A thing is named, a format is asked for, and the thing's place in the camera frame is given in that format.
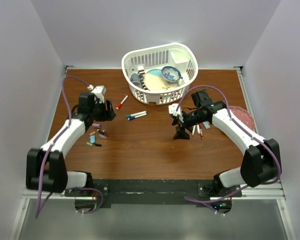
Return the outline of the white grey pen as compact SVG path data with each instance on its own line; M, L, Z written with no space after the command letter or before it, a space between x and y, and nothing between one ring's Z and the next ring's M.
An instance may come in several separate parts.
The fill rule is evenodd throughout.
M191 131L191 135L194 136L196 131L196 125L192 126L192 131Z

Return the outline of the red marker pen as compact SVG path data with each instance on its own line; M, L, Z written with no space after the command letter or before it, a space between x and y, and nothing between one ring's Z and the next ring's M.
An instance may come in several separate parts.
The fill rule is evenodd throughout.
M122 105L124 104L124 102L127 100L129 96L128 95L125 95L124 98L122 99L122 101L116 106L116 109L119 110Z

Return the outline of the purple highlighter cap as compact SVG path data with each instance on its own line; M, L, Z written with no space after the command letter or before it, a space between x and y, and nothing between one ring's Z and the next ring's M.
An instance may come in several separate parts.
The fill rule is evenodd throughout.
M100 124L98 124L98 123L93 123L92 126L93 126L94 128L101 128L101 127L102 127L102 126L101 126Z

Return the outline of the green marker pen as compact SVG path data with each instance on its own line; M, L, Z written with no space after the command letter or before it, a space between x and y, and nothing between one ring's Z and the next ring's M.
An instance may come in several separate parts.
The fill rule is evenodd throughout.
M142 115L142 114L147 114L147 113L148 113L148 111L145 110L145 111L141 111L141 112L126 115L125 118L128 119L128 118L136 117L136 116L139 116L139 115Z

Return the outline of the thin red pen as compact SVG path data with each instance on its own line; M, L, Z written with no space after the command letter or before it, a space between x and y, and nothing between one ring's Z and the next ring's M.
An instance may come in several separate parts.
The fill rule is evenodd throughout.
M200 139L203 141L204 136L203 136L203 129L202 129L201 124L199 124L199 131L200 131Z

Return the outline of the blue marker pen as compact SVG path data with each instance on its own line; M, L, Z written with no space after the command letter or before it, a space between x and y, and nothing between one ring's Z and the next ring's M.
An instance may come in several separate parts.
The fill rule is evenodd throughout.
M134 119L141 118L141 117L144 117L144 116L147 116L147 113L139 114L139 115L136 115L136 116L131 116L131 117L127 118L127 120L132 121Z

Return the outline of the clear red pen cap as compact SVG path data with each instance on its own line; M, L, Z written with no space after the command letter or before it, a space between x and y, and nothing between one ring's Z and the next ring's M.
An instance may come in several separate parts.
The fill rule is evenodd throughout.
M103 138L103 139L107 139L107 137L103 134L99 134L99 137Z

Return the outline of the blue highlighter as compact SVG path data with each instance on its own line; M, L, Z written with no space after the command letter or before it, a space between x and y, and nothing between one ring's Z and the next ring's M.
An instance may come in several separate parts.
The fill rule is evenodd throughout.
M203 122L202 124L203 124L203 126L204 126L206 129L210 129L210 128L211 128L208 121L205 121L205 122Z

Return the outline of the blue highlighter cap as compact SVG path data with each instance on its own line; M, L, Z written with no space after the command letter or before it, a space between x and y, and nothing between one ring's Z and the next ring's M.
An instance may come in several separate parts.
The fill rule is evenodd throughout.
M96 142L96 136L95 136L95 135L91 135L91 136L90 136L90 142L91 142L92 144L94 144L94 143Z

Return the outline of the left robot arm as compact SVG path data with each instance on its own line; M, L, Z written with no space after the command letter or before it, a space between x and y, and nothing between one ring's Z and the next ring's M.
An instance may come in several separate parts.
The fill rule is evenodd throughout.
M76 189L82 196L89 196L94 190L92 177L88 172L67 171L65 157L75 142L83 136L94 121L112 121L116 116L112 102L105 99L106 88L97 86L90 92L82 92L78 98L77 112L71 112L57 134L40 148L31 148L26 158L27 189L62 193Z

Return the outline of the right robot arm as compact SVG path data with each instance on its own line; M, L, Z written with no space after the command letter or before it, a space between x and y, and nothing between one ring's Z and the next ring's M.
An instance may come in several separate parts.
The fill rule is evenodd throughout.
M221 130L243 154L241 166L218 173L213 177L212 190L220 197L231 187L257 187L279 180L282 173L280 147L276 140L265 139L249 129L230 111L228 101L214 102L206 90L191 95L195 108L185 112L180 104L168 106L176 133L174 139L188 140L189 131L199 123L209 122Z

